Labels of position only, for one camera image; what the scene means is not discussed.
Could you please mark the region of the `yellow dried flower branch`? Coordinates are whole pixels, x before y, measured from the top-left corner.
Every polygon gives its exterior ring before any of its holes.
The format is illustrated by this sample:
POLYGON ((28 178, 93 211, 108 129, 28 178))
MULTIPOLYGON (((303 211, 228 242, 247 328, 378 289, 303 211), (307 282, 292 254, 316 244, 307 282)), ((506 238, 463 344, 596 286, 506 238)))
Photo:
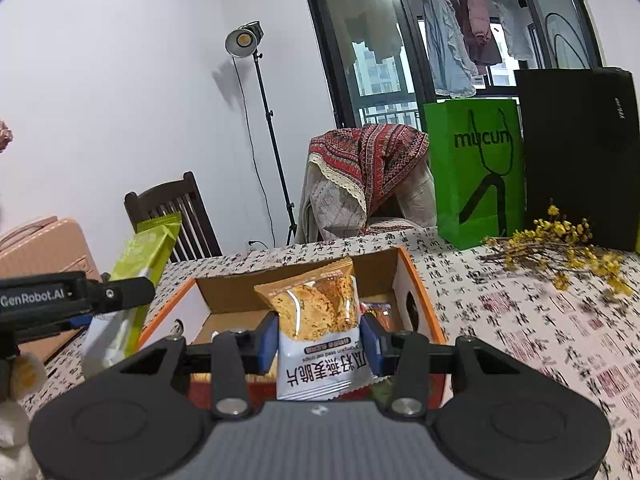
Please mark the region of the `yellow dried flower branch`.
POLYGON ((480 261, 509 272, 532 272, 557 290, 569 289, 575 278, 600 278, 608 298, 630 297, 636 292, 624 278, 623 255, 593 245, 589 222, 570 222, 555 205, 550 205, 547 215, 536 219, 530 229, 488 236, 484 245, 488 253, 481 255, 480 261))

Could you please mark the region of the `dark wooden chair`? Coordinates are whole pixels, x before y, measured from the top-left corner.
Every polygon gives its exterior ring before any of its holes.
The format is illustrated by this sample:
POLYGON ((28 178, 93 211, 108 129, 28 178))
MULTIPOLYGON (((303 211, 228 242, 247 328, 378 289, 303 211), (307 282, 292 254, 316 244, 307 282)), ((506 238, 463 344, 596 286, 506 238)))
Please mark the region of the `dark wooden chair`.
POLYGON ((179 225, 174 229, 176 241, 171 262, 222 255, 192 171, 185 172, 180 180, 155 185, 140 194, 127 193, 124 206, 136 232, 165 217, 168 217, 166 223, 172 221, 179 225))

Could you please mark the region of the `dried pink roses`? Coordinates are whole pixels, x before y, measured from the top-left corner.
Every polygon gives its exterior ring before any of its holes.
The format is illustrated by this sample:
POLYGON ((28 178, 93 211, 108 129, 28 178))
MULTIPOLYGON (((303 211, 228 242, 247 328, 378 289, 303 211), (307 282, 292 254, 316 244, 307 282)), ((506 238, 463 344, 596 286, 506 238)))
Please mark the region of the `dried pink roses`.
POLYGON ((0 120, 0 153, 3 153, 12 141, 12 130, 3 120, 0 120))

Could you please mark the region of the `white gold oat crisp packet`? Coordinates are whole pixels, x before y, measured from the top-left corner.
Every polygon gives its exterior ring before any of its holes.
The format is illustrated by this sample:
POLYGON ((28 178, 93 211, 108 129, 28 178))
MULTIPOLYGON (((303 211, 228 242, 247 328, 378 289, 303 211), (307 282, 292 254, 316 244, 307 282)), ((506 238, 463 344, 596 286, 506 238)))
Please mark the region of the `white gold oat crisp packet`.
POLYGON ((332 400, 378 381, 360 340, 352 259, 259 284, 254 291, 279 317, 278 400, 332 400))

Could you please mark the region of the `calligraphy print tablecloth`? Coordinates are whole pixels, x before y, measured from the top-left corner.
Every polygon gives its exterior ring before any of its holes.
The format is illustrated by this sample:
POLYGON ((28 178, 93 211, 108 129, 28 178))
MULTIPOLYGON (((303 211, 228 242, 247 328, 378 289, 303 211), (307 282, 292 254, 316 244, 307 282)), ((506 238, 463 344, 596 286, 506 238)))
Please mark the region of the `calligraphy print tablecloth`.
POLYGON ((366 235, 166 266, 149 318, 188 278, 407 249, 447 340, 474 335, 586 396, 605 414, 612 443, 598 476, 639 475, 639 297, 609 304, 600 278, 559 292, 525 271, 499 274, 483 247, 457 250, 434 229, 366 235))

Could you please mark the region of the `pink small suitcase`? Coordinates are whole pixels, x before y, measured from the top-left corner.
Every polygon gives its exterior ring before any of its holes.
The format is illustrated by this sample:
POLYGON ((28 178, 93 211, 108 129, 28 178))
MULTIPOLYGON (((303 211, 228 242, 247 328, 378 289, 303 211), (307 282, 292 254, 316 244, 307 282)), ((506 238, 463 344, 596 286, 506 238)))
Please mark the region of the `pink small suitcase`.
POLYGON ((73 219, 42 217, 1 235, 1 277, 81 271, 99 281, 85 234, 73 219))

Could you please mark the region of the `hanging light blue garment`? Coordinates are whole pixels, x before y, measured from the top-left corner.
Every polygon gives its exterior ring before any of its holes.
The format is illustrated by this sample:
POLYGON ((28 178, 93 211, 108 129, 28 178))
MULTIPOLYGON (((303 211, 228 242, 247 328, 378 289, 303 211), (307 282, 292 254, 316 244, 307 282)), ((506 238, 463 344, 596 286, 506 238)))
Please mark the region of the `hanging light blue garment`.
POLYGON ((476 65, 466 50, 454 6, 449 0, 422 0, 426 54, 435 93, 454 99, 476 95, 476 65))

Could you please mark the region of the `red patterned blanket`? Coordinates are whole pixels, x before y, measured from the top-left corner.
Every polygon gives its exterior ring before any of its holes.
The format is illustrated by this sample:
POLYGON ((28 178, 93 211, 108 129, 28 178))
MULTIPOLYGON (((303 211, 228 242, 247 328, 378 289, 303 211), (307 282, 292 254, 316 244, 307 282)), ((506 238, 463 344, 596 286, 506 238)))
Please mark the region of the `red patterned blanket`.
POLYGON ((428 135, 416 128, 367 124, 316 136, 308 162, 372 214, 426 159, 427 150, 428 135))

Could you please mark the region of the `green paper shopping bag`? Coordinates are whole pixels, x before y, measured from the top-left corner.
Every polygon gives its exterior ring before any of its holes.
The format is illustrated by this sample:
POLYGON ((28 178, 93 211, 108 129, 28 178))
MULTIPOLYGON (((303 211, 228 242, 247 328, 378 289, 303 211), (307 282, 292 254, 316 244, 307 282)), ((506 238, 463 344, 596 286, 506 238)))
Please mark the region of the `green paper shopping bag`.
POLYGON ((524 229, 524 150, 512 99, 427 104, 438 234, 458 249, 524 229))

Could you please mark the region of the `hanging pink jacket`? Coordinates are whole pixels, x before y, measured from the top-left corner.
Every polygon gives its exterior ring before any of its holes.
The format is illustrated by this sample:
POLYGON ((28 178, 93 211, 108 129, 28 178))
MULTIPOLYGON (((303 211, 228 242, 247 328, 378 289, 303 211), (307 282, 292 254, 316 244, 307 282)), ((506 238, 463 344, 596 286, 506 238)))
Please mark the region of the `hanging pink jacket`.
POLYGON ((490 27, 489 3, 489 0, 459 0, 457 10, 466 50, 482 76, 487 74, 489 66, 502 63, 490 27))

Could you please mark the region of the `black paper shopping bag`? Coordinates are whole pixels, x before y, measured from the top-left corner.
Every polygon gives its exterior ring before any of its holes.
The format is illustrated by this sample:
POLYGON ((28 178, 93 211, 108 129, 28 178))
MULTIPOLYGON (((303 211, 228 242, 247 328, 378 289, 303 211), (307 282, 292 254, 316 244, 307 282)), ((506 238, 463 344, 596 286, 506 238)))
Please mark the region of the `black paper shopping bag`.
POLYGON ((639 238, 639 111, 634 77, 618 67, 592 67, 582 40, 562 14, 544 29, 552 55, 568 50, 576 68, 515 74, 523 121, 526 207, 551 205, 585 219, 593 243, 632 252, 639 238))

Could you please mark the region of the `orange cardboard pumpkin box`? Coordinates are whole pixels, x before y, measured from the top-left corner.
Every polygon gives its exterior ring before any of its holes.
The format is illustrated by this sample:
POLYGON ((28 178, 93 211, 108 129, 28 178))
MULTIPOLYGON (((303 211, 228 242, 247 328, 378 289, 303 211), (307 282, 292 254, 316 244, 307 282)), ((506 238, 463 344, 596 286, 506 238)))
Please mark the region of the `orange cardboard pumpkin box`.
POLYGON ((143 330, 138 346, 176 335, 206 344, 227 330, 256 330, 269 312, 279 327, 262 376, 248 375, 255 404, 279 400, 384 401, 392 382, 371 373, 358 332, 373 314, 388 332, 445 341, 431 300, 404 248, 265 271, 189 278, 143 330))

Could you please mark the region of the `green white snack bar packet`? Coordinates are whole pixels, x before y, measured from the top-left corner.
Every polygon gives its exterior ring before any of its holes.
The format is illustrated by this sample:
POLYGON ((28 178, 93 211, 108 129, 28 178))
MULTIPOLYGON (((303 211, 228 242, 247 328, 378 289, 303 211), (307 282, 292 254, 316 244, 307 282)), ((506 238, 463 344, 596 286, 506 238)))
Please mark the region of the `green white snack bar packet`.
POLYGON ((101 285, 104 307, 89 324, 81 348, 85 378, 122 362, 138 348, 149 307, 175 244, 179 225, 168 217, 130 238, 110 280, 101 285))

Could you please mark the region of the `large red chips bag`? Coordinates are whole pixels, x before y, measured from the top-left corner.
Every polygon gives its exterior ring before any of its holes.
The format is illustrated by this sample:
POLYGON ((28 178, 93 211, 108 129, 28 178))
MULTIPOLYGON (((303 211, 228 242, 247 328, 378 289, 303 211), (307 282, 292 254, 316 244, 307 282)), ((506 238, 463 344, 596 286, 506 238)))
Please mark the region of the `large red chips bag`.
POLYGON ((372 313, 386 332, 395 333, 404 329, 399 314, 388 302, 361 301, 360 310, 362 313, 372 313))

